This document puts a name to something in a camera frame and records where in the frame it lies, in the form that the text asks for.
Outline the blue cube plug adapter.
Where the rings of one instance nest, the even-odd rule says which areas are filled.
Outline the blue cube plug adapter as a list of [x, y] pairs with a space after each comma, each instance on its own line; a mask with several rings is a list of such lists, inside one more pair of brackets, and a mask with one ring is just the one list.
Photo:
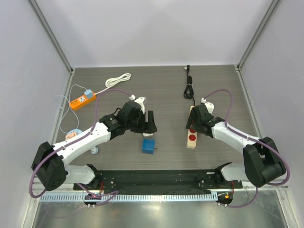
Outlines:
[[154, 139], [143, 139], [142, 142], [142, 153], [154, 154], [156, 144]]

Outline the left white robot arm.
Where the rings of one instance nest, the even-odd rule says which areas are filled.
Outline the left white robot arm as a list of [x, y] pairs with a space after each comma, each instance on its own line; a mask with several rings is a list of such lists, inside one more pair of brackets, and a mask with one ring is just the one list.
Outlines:
[[93, 147], [108, 142], [126, 131], [151, 136], [157, 132], [153, 111], [145, 111], [145, 97], [128, 101], [117, 114], [108, 114], [92, 127], [71, 139], [51, 145], [44, 142], [32, 163], [33, 175], [38, 177], [46, 191], [53, 191], [64, 183], [83, 184], [95, 190], [101, 178], [93, 165], [71, 165], [78, 156]]

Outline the white square plug adapter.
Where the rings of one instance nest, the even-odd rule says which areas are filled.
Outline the white square plug adapter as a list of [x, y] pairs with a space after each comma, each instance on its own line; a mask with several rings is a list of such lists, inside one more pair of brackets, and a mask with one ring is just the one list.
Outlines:
[[144, 137], [152, 137], [154, 134], [153, 133], [143, 133]]

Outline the beige power strip red sockets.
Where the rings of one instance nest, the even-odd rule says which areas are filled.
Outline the beige power strip red sockets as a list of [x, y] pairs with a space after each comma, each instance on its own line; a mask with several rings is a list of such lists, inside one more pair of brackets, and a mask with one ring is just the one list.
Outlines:
[[187, 148], [195, 149], [197, 145], [197, 133], [193, 129], [188, 130]]

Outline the light blue usb charger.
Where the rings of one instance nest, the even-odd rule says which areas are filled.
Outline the light blue usb charger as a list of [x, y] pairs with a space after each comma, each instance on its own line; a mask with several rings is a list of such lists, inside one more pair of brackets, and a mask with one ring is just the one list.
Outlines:
[[87, 97], [87, 99], [91, 99], [94, 97], [94, 92], [91, 89], [88, 89], [84, 92], [84, 95]]

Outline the orange power strip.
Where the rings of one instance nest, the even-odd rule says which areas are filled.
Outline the orange power strip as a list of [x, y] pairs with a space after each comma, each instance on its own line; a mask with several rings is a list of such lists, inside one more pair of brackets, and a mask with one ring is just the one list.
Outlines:
[[89, 104], [90, 102], [94, 101], [96, 99], [96, 95], [94, 93], [94, 97], [91, 99], [87, 99], [87, 97], [84, 95], [84, 93], [78, 97], [77, 99], [69, 102], [70, 107], [73, 111], [77, 111], [80, 108], [84, 107], [85, 105]]

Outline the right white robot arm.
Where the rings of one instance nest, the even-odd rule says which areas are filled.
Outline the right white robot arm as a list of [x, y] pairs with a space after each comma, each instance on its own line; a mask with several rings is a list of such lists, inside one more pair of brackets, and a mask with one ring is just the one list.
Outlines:
[[271, 184], [275, 179], [287, 175], [287, 168], [280, 157], [275, 142], [265, 137], [260, 139], [248, 135], [212, 115], [212, 103], [190, 108], [186, 129], [200, 133], [229, 145], [243, 156], [243, 163], [228, 162], [216, 168], [215, 184], [227, 187], [231, 181], [249, 181], [255, 187]]

